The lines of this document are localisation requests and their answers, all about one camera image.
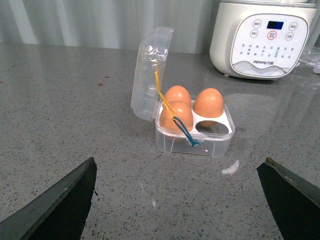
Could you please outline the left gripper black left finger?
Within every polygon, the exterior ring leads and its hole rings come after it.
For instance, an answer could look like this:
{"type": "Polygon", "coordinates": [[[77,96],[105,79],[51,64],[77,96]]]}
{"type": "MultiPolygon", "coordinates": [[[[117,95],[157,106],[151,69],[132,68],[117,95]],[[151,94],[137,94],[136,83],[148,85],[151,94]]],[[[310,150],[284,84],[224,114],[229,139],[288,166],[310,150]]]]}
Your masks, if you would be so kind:
{"type": "Polygon", "coordinates": [[[88,158],[0,223],[2,240],[79,240],[92,205],[97,165],[88,158]]]}

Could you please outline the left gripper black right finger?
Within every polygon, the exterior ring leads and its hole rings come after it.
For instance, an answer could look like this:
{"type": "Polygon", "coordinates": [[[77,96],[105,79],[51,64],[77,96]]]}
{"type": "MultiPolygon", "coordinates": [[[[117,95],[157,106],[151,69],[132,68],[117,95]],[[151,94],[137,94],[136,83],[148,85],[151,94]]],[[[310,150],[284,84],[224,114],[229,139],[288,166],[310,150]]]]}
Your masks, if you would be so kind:
{"type": "Polygon", "coordinates": [[[285,240],[318,240],[320,188],[270,157],[256,170],[282,237],[285,240]]]}

